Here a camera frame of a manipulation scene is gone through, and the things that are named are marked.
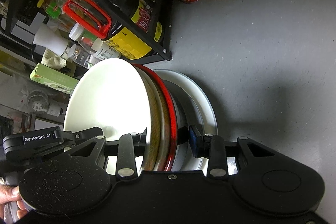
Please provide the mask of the person left hand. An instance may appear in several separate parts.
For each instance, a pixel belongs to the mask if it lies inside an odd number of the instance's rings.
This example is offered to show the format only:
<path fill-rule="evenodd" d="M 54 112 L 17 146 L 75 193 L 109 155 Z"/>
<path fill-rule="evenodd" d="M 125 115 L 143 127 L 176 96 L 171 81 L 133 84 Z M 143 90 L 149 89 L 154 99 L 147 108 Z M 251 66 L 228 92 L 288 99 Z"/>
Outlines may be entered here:
<path fill-rule="evenodd" d="M 4 219 L 4 207 L 5 207 L 5 204 L 9 202 L 15 202 L 17 204 L 18 210 L 16 214 L 19 219 L 23 218 L 28 213 L 25 207 L 25 204 L 23 203 L 21 196 L 19 194 L 19 187 L 1 185 L 1 188 L 0 188 L 1 220 L 3 221 L 5 220 Z"/>

